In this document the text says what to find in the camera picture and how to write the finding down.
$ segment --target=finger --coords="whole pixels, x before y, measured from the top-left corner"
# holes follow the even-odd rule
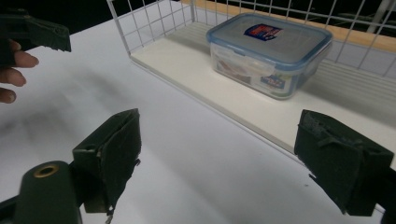
[[[11,104],[16,98],[17,95],[14,91],[0,88],[0,103]]]
[[[21,48],[22,48],[20,43],[18,43],[17,41],[11,40],[11,39],[9,40],[9,45],[11,46],[12,52],[21,50]]]
[[[8,83],[21,87],[26,84],[26,78],[18,70],[13,68],[2,68],[0,69],[0,83]]]
[[[24,51],[16,51],[14,57],[18,67],[34,67],[38,65],[38,59]]]

